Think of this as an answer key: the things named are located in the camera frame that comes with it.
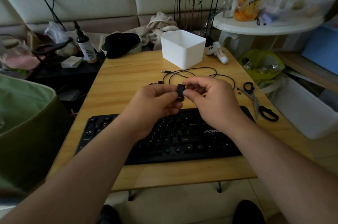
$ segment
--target stack of cards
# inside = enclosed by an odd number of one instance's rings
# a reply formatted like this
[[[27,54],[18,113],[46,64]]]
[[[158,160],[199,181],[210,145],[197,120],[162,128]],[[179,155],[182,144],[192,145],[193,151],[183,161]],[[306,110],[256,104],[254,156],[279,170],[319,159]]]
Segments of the stack of cards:
[[[62,68],[77,68],[81,62],[81,57],[70,56],[68,59],[61,62],[61,66]]]

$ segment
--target white box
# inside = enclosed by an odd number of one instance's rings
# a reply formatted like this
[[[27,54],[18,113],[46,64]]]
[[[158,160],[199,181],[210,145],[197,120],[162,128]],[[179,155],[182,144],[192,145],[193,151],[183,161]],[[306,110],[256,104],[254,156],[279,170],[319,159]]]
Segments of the white box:
[[[163,58],[181,69],[202,61],[206,39],[185,30],[167,31],[161,36]]]
[[[276,92],[273,105],[307,138],[338,131],[338,113],[291,78]]]

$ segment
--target tile floor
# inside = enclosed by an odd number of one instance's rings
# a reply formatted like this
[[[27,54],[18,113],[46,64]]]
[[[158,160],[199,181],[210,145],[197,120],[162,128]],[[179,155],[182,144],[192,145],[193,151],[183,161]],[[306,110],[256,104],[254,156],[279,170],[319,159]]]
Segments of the tile floor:
[[[317,163],[338,174],[338,133],[307,140]],[[127,192],[111,193],[106,201],[118,211],[123,224],[230,224],[237,204],[248,199],[265,218],[279,212],[259,179],[138,190],[132,202]],[[0,211],[0,218],[6,211]]]

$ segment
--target person's right hand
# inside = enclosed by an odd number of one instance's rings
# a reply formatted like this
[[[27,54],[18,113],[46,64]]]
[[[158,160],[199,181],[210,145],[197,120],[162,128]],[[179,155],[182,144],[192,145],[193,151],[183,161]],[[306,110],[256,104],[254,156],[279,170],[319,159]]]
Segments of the person's right hand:
[[[195,103],[201,117],[213,128],[225,132],[245,116],[232,86],[225,80],[193,76],[183,81],[183,95]]]

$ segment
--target keyboard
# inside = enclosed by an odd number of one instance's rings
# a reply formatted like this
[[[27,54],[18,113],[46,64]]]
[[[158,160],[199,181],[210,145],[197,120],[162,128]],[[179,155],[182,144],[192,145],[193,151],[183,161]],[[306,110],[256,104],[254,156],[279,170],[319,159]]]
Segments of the keyboard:
[[[241,109],[254,121],[246,107],[241,106]],[[118,114],[89,118],[75,154],[117,116]],[[209,126],[197,108],[186,108],[176,115],[159,119],[150,134],[133,146],[125,165],[238,155],[241,152],[228,136]]]

